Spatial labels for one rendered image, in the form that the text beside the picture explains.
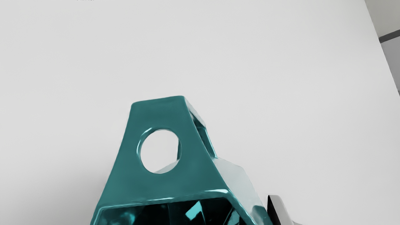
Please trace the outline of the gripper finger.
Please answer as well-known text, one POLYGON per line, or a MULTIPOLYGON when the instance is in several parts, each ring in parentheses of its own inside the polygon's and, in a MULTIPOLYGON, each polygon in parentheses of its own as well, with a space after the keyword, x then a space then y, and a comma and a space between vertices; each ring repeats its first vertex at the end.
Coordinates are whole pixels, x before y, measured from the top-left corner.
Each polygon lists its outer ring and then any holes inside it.
POLYGON ((282 199, 278 195, 268 195, 267 213, 273 225, 302 225, 290 218, 282 199))

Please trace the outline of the teal faceted mug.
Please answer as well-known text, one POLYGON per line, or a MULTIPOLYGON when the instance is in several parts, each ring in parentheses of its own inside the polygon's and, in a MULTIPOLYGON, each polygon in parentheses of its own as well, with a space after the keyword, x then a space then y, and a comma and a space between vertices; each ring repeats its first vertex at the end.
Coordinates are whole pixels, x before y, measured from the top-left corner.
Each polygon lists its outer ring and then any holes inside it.
POLYGON ((90 225, 274 225, 244 169, 217 157, 204 121, 184 96, 131 105, 115 163, 90 225), (150 134, 178 138, 176 160, 143 164, 150 134))

